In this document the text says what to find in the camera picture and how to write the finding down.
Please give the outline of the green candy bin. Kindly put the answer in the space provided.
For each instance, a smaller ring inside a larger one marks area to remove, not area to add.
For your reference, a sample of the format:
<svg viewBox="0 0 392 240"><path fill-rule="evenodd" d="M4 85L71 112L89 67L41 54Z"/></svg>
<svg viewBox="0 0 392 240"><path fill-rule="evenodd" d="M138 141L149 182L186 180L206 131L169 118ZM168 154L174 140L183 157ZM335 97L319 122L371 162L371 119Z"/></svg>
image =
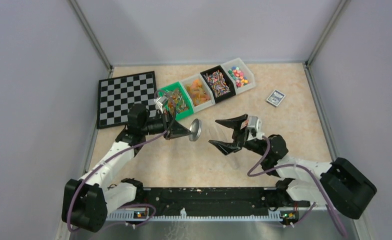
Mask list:
<svg viewBox="0 0 392 240"><path fill-rule="evenodd" d="M166 92L175 102L176 120L180 121L194 113L190 99L186 94L183 85L180 82L174 82L170 85L162 87L157 93L161 96Z"/></svg>

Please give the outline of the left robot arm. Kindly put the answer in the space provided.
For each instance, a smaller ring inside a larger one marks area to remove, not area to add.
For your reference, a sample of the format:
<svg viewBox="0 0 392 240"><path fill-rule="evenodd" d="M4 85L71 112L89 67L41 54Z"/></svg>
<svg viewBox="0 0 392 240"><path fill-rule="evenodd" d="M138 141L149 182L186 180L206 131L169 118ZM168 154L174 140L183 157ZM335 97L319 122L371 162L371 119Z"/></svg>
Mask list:
<svg viewBox="0 0 392 240"><path fill-rule="evenodd" d="M157 110L149 117L145 105L138 103L128 113L128 123L107 154L80 179L70 179L65 187L61 219L70 232L84 229L99 231L110 213L129 203L137 207L144 201L139 182L126 180L112 189L119 171L137 156L142 147L161 137L172 140L192 135L194 128L177 122L167 110Z"/></svg>

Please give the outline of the clear plastic cup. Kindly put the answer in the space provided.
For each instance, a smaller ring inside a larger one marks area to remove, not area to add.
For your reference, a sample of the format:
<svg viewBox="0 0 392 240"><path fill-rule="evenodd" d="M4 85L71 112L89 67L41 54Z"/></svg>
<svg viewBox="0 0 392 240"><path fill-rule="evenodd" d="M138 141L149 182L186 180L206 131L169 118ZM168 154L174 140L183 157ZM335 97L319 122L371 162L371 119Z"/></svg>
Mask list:
<svg viewBox="0 0 392 240"><path fill-rule="evenodd" d="M208 125L208 142L212 145L231 146L232 140L226 135L221 125Z"/></svg>

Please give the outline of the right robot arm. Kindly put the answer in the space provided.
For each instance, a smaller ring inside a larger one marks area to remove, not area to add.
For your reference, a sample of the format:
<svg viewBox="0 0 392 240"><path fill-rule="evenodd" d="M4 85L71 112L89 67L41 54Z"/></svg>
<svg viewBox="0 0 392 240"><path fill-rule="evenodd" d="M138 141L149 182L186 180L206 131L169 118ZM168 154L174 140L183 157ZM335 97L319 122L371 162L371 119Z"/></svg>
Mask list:
<svg viewBox="0 0 392 240"><path fill-rule="evenodd" d="M289 155L287 143L279 134L265 135L257 116L243 114L217 119L217 124L232 129L232 142L210 140L222 154L247 149L261 158L247 171L254 178L269 175L281 178L277 200L283 206L308 201L327 206L331 213L358 220L378 192L377 187L349 160L339 157L319 162Z"/></svg>

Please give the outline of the clear plastic scoop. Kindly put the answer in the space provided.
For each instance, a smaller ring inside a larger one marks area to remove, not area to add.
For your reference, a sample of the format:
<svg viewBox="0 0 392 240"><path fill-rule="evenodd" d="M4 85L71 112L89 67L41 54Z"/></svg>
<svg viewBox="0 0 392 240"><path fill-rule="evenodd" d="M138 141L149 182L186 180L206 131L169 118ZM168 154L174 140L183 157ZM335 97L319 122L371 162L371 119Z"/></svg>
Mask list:
<svg viewBox="0 0 392 240"><path fill-rule="evenodd" d="M226 159L227 159L227 163L232 169L237 170L240 167L235 153L231 153L227 155Z"/></svg>

